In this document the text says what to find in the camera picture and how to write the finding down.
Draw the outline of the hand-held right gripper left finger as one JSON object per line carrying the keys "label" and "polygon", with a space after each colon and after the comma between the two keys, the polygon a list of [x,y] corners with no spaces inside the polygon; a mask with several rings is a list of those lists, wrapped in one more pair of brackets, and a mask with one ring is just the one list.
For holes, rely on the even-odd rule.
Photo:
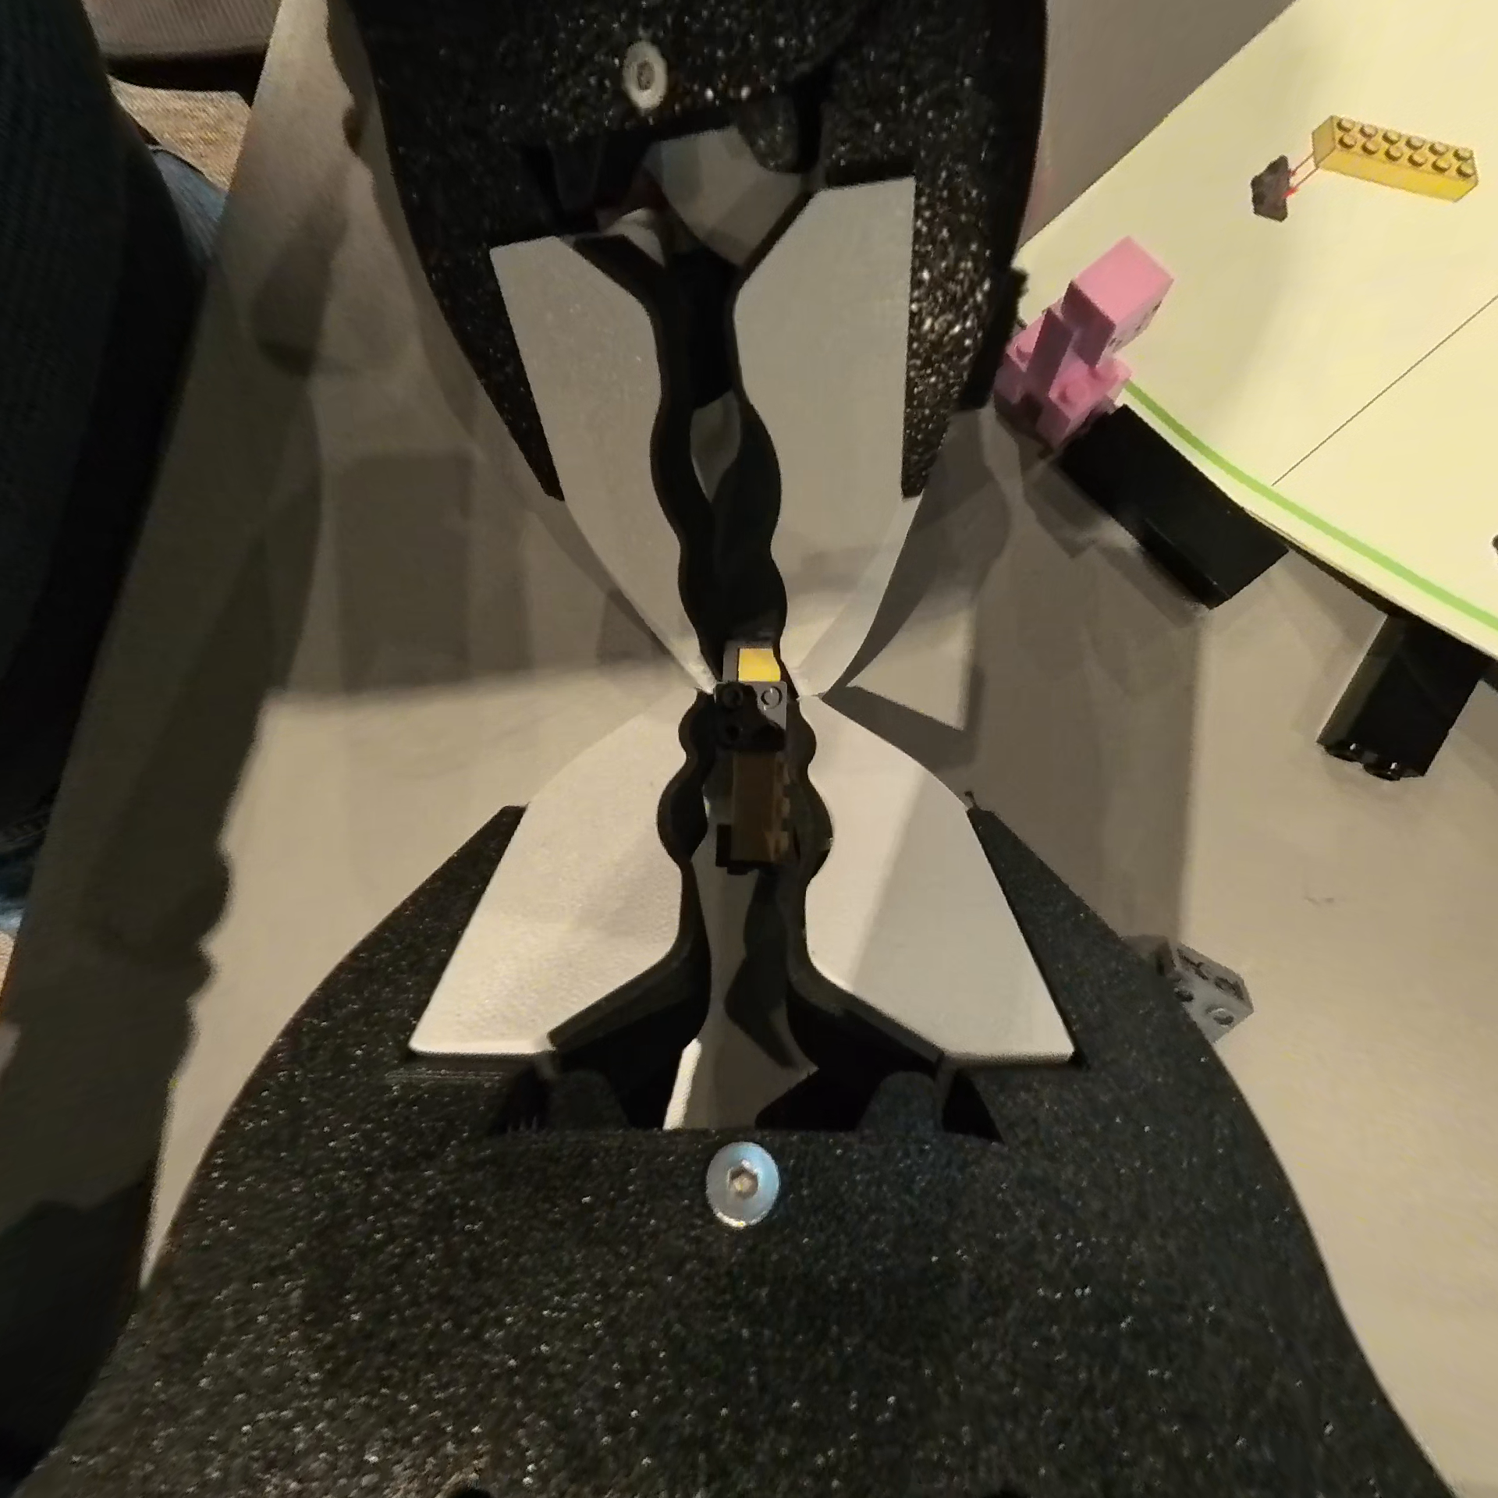
{"label": "hand-held right gripper left finger", "polygon": [[560,1053],[690,930],[706,836],[696,686],[671,686],[526,804],[409,1039],[425,1061]]}

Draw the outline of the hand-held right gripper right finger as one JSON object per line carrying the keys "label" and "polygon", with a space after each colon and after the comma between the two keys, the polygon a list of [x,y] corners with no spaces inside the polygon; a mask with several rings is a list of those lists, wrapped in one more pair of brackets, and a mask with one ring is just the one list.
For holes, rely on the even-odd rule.
{"label": "hand-held right gripper right finger", "polygon": [[799,706],[831,827],[804,895],[812,971],[926,1059],[1068,1061],[1072,1036],[967,802],[828,702]]}

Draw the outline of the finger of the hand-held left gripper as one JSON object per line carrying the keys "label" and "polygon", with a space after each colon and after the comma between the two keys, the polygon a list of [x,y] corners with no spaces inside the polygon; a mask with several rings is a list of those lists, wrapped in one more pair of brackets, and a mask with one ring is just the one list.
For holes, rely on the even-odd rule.
{"label": "finger of the hand-held left gripper", "polygon": [[491,249],[560,497],[626,602],[717,684],[714,518],[694,456],[689,315],[667,231]]}
{"label": "finger of the hand-held left gripper", "polygon": [[824,189],[737,292],[737,362],[780,476],[780,658],[826,693],[863,647],[906,545],[913,180]]}

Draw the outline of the tan and dark brick assembly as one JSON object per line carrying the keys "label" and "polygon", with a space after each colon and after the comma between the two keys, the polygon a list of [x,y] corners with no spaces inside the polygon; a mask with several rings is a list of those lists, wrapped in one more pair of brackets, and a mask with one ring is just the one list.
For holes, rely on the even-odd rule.
{"label": "tan and dark brick assembly", "polygon": [[717,864],[733,873],[801,868],[812,850],[815,738],[785,675],[719,684],[712,704]]}

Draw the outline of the grey desk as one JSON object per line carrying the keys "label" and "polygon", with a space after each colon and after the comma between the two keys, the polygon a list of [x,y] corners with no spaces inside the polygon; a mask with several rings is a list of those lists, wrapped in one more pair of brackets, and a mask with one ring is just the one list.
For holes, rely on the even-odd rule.
{"label": "grey desk", "polygon": [[[66,1408],[278,1027],[664,656],[607,599],[389,222],[344,23],[277,23],[200,335],[4,1021],[4,1374]],[[1495,1494],[1495,691],[1430,777],[1315,734],[1377,629],[1300,554],[1199,611],[990,419],[972,738],[842,711],[1117,929],[1238,968],[1222,1057],[1375,1371]]]}

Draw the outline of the pink toy brick pig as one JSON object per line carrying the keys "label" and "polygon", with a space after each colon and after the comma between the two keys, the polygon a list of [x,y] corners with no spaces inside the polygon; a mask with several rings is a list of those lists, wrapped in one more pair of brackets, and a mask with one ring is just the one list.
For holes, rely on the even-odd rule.
{"label": "pink toy brick pig", "polygon": [[1174,287],[1172,272],[1122,237],[1079,271],[1004,347],[997,410],[1056,452],[1113,410],[1131,379],[1124,351],[1145,333]]}

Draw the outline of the dark grey square brick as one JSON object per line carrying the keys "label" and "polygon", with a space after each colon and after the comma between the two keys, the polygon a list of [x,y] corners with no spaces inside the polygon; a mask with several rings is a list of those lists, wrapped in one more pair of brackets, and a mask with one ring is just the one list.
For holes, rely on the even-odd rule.
{"label": "dark grey square brick", "polygon": [[1247,980],[1234,968],[1181,941],[1159,941],[1150,959],[1209,1043],[1254,1014]]}

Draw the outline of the long black brick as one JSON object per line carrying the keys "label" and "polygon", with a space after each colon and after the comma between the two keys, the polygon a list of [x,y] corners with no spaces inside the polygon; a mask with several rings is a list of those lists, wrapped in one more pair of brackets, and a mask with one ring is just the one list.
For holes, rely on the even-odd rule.
{"label": "long black brick", "polygon": [[1224,606],[1290,552],[1129,406],[1086,424],[1054,463],[1199,606]]}

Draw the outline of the pale green instruction booklet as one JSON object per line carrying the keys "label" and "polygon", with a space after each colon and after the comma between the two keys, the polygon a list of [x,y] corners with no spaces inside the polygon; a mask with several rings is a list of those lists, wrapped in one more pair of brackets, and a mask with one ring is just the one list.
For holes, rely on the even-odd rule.
{"label": "pale green instruction booklet", "polygon": [[[1249,515],[1495,656],[1495,3],[1291,3],[1020,253],[1024,312],[1124,235],[1174,274],[1122,404]],[[1473,149],[1459,201],[1270,158],[1339,115]]]}

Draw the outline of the person's dark sweater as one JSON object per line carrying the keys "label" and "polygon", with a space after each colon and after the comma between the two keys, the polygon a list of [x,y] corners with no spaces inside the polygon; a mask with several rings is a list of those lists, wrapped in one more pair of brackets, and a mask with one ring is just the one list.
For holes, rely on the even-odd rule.
{"label": "person's dark sweater", "polygon": [[2,10],[4,932],[155,483],[202,256],[82,3]]}

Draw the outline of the black rectangular brick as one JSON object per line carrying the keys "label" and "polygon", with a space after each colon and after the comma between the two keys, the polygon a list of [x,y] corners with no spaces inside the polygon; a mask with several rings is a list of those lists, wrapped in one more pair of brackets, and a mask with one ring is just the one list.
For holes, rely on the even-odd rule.
{"label": "black rectangular brick", "polygon": [[1381,781],[1422,777],[1495,659],[1407,611],[1389,611],[1318,743]]}

